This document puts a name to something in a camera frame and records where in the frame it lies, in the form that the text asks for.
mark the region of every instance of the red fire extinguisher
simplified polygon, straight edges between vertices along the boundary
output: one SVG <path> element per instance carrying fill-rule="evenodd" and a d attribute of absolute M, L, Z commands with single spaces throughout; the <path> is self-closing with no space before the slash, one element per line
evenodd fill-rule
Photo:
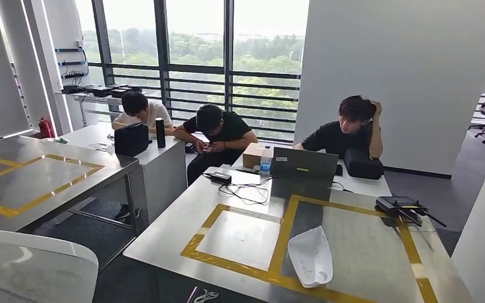
<path fill-rule="evenodd" d="M 38 127 L 40 128 L 40 134 L 42 135 L 43 138 L 55 138 L 55 133 L 51 128 L 51 124 L 49 123 L 48 120 L 45 119 L 45 117 L 42 117 L 40 119 L 40 122 L 38 123 Z"/>

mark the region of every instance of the person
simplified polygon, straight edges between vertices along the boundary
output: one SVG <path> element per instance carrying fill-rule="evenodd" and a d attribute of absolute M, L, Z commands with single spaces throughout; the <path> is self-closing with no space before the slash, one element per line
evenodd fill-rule
<path fill-rule="evenodd" d="M 192 134 L 201 131 L 209 140 L 213 149 L 205 153 L 206 144 Z M 187 180 L 192 184 L 207 168 L 233 164 L 250 143 L 257 143 L 254 131 L 234 112 L 224 112 L 219 107 L 206 104 L 201 106 L 196 115 L 178 126 L 174 136 L 192 143 L 198 156 L 189 163 Z"/>
<path fill-rule="evenodd" d="M 367 150 L 371 159 L 382 155 L 380 114 L 382 106 L 361 96 L 351 96 L 339 105 L 339 121 L 322 125 L 302 143 L 294 146 L 299 150 L 317 152 L 326 150 L 340 158 L 350 148 Z"/>
<path fill-rule="evenodd" d="M 149 128 L 150 133 L 155 133 L 155 118 L 164 120 L 164 133 L 172 136 L 174 127 L 168 110 L 161 103 L 149 101 L 146 96 L 138 92 L 128 92 L 122 97 L 124 112 L 112 122 L 113 129 L 123 128 L 132 123 L 142 122 Z"/>

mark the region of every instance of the cardboard box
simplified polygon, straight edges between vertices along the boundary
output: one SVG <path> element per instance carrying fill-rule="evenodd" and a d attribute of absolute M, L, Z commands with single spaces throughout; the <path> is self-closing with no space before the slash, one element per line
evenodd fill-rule
<path fill-rule="evenodd" d="M 262 143 L 250 143 L 242 153 L 242 166 L 247 169 L 253 169 L 255 165 L 261 162 L 261 154 L 265 150 L 265 145 Z"/>

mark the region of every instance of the hand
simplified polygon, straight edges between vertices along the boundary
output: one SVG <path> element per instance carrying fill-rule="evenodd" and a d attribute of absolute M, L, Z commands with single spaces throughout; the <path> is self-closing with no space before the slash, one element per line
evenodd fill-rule
<path fill-rule="evenodd" d="M 373 104 L 374 107 L 376 107 L 376 110 L 374 111 L 373 118 L 379 117 L 380 114 L 382 113 L 382 105 L 380 104 L 379 101 L 371 101 L 371 104 Z"/>
<path fill-rule="evenodd" d="M 205 143 L 202 140 L 196 140 L 195 142 L 193 142 L 193 144 L 196 147 L 196 150 L 198 151 L 198 153 L 203 152 L 203 148 L 205 147 Z"/>
<path fill-rule="evenodd" d="M 225 150 L 225 142 L 215 142 L 213 143 L 212 153 L 220 153 Z"/>

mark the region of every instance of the sky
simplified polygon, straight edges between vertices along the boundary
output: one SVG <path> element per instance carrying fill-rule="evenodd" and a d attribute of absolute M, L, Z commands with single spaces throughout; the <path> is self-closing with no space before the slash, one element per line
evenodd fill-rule
<path fill-rule="evenodd" d="M 152 0 L 104 0 L 109 29 L 155 28 Z M 83 30 L 95 30 L 91 0 L 75 0 Z M 309 0 L 235 0 L 235 35 L 303 36 Z M 223 34 L 223 0 L 166 0 L 169 32 Z"/>

